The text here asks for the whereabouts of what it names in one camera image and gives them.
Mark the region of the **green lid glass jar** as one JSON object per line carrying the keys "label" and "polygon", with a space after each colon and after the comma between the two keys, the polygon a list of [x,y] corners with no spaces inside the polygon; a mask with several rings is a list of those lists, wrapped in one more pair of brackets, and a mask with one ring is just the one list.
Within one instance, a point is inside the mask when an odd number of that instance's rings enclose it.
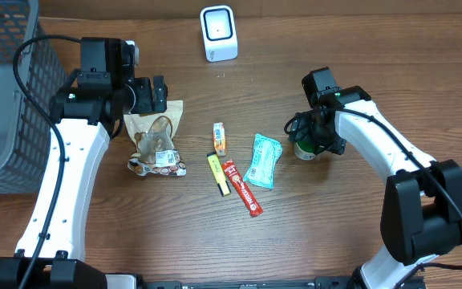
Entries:
{"label": "green lid glass jar", "polygon": [[313,160],[317,154],[315,153],[315,145],[309,141],[294,142],[293,151],[296,157],[303,161]]}

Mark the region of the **brown cookie snack bag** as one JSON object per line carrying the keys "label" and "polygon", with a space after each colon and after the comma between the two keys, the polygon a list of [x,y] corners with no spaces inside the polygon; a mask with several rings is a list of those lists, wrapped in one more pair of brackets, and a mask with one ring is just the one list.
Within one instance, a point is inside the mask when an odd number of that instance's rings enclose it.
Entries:
{"label": "brown cookie snack bag", "polygon": [[148,115],[125,115],[124,124],[136,147],[128,160],[128,168],[145,177],[149,174],[183,177],[186,164],[175,148],[173,137],[184,111],[182,100],[167,102],[167,110]]}

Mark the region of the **teal wet wipes pack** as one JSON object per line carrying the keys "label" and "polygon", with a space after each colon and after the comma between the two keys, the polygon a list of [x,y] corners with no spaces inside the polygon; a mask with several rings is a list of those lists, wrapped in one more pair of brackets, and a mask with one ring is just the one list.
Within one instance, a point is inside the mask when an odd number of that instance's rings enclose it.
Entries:
{"label": "teal wet wipes pack", "polygon": [[279,141],[257,133],[251,164],[243,177],[244,181],[265,189],[273,189],[275,165],[281,155],[282,145]]}

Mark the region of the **orange Kleenex tissue pack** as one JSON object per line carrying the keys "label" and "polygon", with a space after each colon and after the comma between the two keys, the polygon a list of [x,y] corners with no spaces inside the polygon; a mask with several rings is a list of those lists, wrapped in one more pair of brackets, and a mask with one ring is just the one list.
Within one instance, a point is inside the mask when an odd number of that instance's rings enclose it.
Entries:
{"label": "orange Kleenex tissue pack", "polygon": [[213,147],[219,157],[227,154],[227,143],[225,138],[225,127],[222,122],[213,124]]}

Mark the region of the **red snack bar wrapper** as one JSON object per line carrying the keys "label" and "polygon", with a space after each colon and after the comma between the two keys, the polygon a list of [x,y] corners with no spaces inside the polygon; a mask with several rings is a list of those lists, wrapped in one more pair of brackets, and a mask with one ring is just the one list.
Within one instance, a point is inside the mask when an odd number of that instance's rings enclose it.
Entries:
{"label": "red snack bar wrapper", "polygon": [[263,209],[257,202],[251,190],[243,180],[241,174],[237,170],[237,166],[233,160],[228,160],[221,165],[225,175],[231,181],[234,189],[238,192],[241,200],[244,202],[251,217],[257,217],[263,213]]}

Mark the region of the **yellow black marker pen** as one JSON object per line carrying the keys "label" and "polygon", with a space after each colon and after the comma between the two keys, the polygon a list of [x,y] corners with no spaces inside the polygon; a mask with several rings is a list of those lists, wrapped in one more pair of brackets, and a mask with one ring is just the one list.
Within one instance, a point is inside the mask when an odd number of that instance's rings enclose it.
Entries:
{"label": "yellow black marker pen", "polygon": [[221,167],[220,160],[216,153],[209,153],[207,155],[207,161],[209,163],[212,174],[217,183],[217,187],[222,197],[226,197],[231,194],[229,185],[226,181],[226,175]]}

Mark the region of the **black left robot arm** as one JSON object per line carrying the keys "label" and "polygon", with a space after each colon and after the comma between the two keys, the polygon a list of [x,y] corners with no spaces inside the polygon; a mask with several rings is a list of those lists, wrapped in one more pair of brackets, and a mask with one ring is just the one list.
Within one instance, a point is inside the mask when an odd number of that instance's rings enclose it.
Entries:
{"label": "black left robot arm", "polygon": [[144,288],[141,275],[103,273],[87,265],[85,228],[95,176],[124,115],[165,112],[162,76],[137,78],[139,48],[131,40],[82,38],[81,67],[51,93],[44,109],[12,69],[28,104],[50,131],[50,147],[32,219],[14,256],[0,257],[0,288]]}

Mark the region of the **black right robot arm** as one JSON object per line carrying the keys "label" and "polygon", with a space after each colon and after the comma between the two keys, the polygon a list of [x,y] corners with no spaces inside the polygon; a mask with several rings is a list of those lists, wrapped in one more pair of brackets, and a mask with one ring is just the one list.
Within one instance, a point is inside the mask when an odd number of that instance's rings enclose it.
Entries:
{"label": "black right robot arm", "polygon": [[339,87],[328,67],[302,79],[310,110],[284,127],[305,161],[352,145],[385,185],[383,246],[349,276],[317,277],[316,288],[423,288],[418,271],[462,245],[462,168],[436,161],[382,116],[360,86]]}

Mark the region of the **white barcode scanner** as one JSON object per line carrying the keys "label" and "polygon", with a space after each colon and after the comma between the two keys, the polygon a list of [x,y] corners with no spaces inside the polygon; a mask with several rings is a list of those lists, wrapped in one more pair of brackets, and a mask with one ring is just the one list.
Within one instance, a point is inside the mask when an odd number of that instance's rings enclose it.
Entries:
{"label": "white barcode scanner", "polygon": [[226,5],[208,6],[200,12],[205,57],[210,63],[235,59],[238,41],[233,10]]}

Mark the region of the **grey plastic mesh basket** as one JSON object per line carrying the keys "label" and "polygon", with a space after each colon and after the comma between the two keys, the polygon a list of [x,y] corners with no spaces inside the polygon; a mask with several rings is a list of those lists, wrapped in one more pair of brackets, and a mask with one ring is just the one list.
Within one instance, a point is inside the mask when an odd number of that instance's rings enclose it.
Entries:
{"label": "grey plastic mesh basket", "polygon": [[14,78],[12,60],[28,39],[43,35],[39,3],[0,0],[0,194],[39,191],[50,128]]}

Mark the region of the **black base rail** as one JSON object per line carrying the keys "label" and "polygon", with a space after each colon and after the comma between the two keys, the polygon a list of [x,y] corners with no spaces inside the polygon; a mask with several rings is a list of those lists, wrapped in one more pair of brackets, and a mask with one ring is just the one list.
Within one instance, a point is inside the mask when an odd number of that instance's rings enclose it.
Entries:
{"label": "black base rail", "polygon": [[182,283],[146,282],[141,275],[106,274],[108,289],[346,289],[361,288],[351,277],[317,277],[313,280],[276,280]]}

